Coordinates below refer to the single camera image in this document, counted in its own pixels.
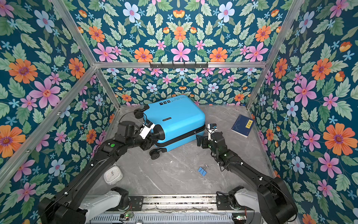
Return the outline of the blue suitcase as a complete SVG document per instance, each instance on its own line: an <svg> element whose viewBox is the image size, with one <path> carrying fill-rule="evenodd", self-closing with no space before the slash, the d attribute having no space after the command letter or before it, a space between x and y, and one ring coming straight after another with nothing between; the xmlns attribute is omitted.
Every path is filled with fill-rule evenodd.
<svg viewBox="0 0 358 224"><path fill-rule="evenodd" d="M204 112L186 95L144 105L133 113L137 119L149 120L164 129L165 139L159 140L149 153L153 160L158 159L160 153L195 141L196 135L206 130Z"/></svg>

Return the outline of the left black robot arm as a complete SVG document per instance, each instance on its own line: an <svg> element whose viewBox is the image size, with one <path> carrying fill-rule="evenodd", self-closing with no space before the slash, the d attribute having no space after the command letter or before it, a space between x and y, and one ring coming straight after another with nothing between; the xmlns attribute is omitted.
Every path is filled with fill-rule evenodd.
<svg viewBox="0 0 358 224"><path fill-rule="evenodd" d="M121 156L130 148L148 150L165 138L161 125L145 122L138 131L131 121L118 124L117 133L104 141L86 167L52 199L44 198L38 205L43 224L85 224L88 209L80 207L89 190Z"/></svg>

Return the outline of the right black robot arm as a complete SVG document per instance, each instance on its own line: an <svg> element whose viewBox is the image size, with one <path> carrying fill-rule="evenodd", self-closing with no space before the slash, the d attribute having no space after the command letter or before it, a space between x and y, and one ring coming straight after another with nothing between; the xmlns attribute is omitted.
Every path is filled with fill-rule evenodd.
<svg viewBox="0 0 358 224"><path fill-rule="evenodd" d="M298 208L284 181L264 175L247 164L227 147L222 132L197 135L196 139L199 147L211 150L211 156L223 170L238 175L251 186L257 196L258 210L268 224L284 224L297 217Z"/></svg>

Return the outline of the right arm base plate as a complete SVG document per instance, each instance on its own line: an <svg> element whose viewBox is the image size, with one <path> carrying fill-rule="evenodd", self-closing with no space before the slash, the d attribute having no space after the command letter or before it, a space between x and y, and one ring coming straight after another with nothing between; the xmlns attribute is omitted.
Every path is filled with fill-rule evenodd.
<svg viewBox="0 0 358 224"><path fill-rule="evenodd" d="M221 191L216 192L216 206L219 211L239 211L239 210L249 210L253 209L244 205L240 205L237 200L234 198L234 195L228 193L223 193Z"/></svg>

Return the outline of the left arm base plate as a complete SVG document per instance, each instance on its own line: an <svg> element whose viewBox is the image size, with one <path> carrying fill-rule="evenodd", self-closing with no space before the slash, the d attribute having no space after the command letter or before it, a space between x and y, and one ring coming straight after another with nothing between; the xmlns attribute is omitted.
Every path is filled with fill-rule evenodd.
<svg viewBox="0 0 358 224"><path fill-rule="evenodd" d="M109 211L142 211L144 205L144 196L129 196L123 203L118 206L109 209Z"/></svg>

